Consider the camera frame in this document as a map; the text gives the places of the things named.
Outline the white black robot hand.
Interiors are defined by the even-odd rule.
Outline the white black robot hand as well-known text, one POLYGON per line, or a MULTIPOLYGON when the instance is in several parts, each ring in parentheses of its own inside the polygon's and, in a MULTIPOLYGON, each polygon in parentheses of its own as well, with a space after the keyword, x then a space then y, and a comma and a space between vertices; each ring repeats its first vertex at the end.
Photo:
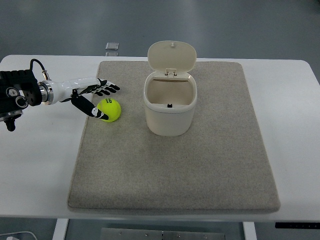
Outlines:
POLYGON ((57 102, 70 101, 76 108, 86 115, 101 120, 109 120, 106 113, 99 110, 92 102, 86 99, 84 94, 96 94, 98 96, 110 95, 120 90, 120 87, 109 80, 97 77, 78 78, 55 82, 44 80, 40 82, 39 89, 42 95, 42 102, 52 105, 57 102))

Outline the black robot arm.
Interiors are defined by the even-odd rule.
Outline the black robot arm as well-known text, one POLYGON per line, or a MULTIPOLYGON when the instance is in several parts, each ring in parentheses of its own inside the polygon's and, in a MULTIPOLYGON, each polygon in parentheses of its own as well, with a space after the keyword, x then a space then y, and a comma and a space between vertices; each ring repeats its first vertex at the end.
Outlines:
POLYGON ((8 131, 16 129, 15 120, 21 117, 24 109, 41 102, 41 90, 32 70, 0 72, 0 120, 8 131))

